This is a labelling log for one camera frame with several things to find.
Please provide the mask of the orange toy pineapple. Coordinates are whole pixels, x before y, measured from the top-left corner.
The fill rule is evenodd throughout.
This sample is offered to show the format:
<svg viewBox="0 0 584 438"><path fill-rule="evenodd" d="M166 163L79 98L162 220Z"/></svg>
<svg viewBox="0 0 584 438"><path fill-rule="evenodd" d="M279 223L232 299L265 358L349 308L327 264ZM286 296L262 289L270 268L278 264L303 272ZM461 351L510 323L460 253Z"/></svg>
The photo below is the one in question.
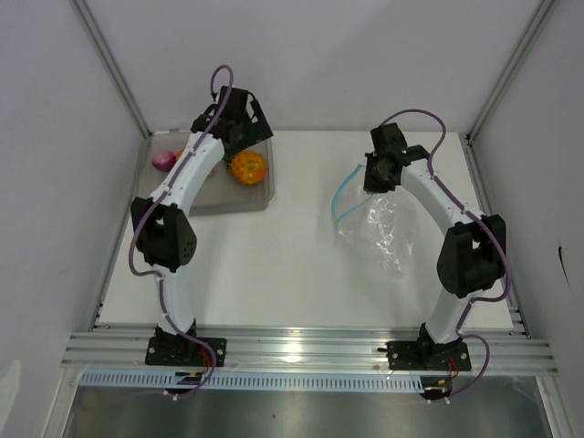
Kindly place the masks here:
<svg viewBox="0 0 584 438"><path fill-rule="evenodd" d="M263 156L254 151L241 151L227 160L227 169L243 185L260 184L266 177Z"/></svg>

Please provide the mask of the clear zip top bag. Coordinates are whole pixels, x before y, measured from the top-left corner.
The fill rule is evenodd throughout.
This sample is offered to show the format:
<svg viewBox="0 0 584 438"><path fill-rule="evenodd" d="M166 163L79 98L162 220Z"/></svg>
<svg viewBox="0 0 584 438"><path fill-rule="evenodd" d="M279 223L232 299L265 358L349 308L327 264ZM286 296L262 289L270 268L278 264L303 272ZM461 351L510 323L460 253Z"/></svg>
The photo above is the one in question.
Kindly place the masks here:
<svg viewBox="0 0 584 438"><path fill-rule="evenodd" d="M402 193L368 193L365 166L342 181L330 204L337 240L350 256L379 273L399 278L412 257L417 215Z"/></svg>

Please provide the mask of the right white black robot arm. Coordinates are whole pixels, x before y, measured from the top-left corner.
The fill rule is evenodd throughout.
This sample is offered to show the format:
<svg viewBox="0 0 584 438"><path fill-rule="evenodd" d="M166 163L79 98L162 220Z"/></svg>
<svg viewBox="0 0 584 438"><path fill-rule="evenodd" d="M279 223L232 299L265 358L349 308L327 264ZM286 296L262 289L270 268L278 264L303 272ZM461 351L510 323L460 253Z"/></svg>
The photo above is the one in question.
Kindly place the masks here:
<svg viewBox="0 0 584 438"><path fill-rule="evenodd" d="M506 273L506 223L456 197L433 167L433 156L407 143L395 123L370 132L373 150L366 155L364 189L388 193L402 188L432 217L443 234L436 262L442 290L431 316L415 341L390 341L393 370L445 370L453 361L469 370L462 328L474 303Z"/></svg>

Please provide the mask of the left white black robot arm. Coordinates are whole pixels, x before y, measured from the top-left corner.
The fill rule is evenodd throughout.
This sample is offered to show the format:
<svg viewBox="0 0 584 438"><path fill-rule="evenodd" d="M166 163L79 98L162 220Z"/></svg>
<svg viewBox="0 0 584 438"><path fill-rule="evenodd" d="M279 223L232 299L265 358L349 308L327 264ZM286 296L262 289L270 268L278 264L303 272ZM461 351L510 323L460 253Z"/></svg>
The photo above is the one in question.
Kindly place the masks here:
<svg viewBox="0 0 584 438"><path fill-rule="evenodd" d="M165 179L148 197L136 197L130 204L129 268L135 276L153 277L161 310L154 350L165 350L180 365L191 363L203 345L196 337L186 273L197 247L188 218L195 197L219 163L237 183L262 183L267 161L253 148L273 136L253 92L223 86L214 97L193 121L182 155Z"/></svg>

